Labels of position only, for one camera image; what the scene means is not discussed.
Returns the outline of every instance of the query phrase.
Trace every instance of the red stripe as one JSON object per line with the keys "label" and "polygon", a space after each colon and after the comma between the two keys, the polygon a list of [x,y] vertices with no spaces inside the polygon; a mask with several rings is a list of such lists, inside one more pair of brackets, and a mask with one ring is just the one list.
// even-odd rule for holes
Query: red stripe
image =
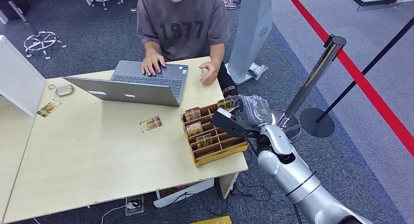
{"label": "red stripe", "polygon": [[[324,28],[318,23],[318,21],[309,13],[309,11],[302,5],[299,0],[291,0],[292,3],[296,6],[305,20],[309,23],[312,29],[317,33],[322,41],[326,41],[328,38],[327,32]],[[338,53],[339,61],[344,65],[345,69],[355,80],[356,84],[361,88],[362,92],[367,96],[369,101],[377,109],[379,114],[385,120],[385,122],[390,126],[391,130],[397,135],[400,141],[404,144],[407,150],[414,157],[414,137],[408,131],[408,129],[403,125],[403,123],[398,119],[398,117],[392,112],[392,110],[387,106],[385,101],[381,98],[378,92],[375,91],[373,86],[368,82],[364,75],[359,71],[358,67],[353,63],[349,56],[341,50]]]}

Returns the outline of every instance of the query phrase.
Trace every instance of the hand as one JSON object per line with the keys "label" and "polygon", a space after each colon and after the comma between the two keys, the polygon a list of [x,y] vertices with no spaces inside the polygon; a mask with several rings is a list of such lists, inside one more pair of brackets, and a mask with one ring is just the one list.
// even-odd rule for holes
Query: hand
{"label": "hand", "polygon": [[161,73],[161,67],[158,65],[158,62],[160,62],[163,67],[166,66],[164,57],[158,52],[155,50],[147,51],[141,66],[142,73],[147,74],[148,76],[155,76],[154,67],[158,73]]}
{"label": "hand", "polygon": [[204,85],[211,85],[216,79],[219,73],[220,66],[213,64],[212,62],[206,62],[199,67],[200,69],[208,70],[208,74],[200,79],[200,82]]}

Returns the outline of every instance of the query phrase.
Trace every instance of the gray t-shirt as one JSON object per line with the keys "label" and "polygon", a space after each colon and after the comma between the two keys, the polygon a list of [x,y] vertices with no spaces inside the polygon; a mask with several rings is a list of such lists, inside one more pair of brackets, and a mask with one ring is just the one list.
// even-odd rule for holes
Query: gray t-shirt
{"label": "gray t-shirt", "polygon": [[229,38],[223,0],[138,0],[137,32],[166,61],[209,56],[210,45]]}

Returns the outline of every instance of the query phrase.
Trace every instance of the man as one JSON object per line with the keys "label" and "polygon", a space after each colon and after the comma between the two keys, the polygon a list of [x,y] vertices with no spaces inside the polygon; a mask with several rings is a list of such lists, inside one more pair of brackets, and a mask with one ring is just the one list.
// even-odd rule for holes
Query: man
{"label": "man", "polygon": [[229,38],[223,0],[138,0],[137,32],[145,47],[143,74],[160,73],[166,61],[210,56],[200,65],[205,85],[218,79],[223,96],[238,94],[223,63]]}

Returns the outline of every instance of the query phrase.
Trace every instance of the wooden organizer tray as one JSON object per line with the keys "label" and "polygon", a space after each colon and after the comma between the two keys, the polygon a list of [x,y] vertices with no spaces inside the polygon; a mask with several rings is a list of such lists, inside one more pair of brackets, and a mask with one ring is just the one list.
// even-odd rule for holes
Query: wooden organizer tray
{"label": "wooden organizer tray", "polygon": [[[191,156],[193,157],[196,167],[229,156],[231,154],[247,150],[248,143],[243,138],[232,137],[228,133],[220,130],[210,123],[210,120],[217,109],[217,104],[202,107],[200,108],[201,117],[191,121],[186,121],[185,115],[181,115],[184,134],[188,140]],[[186,127],[196,122],[201,122],[203,132],[189,137],[186,131]],[[208,133],[211,133],[213,144],[202,148],[197,148],[196,138]]]}

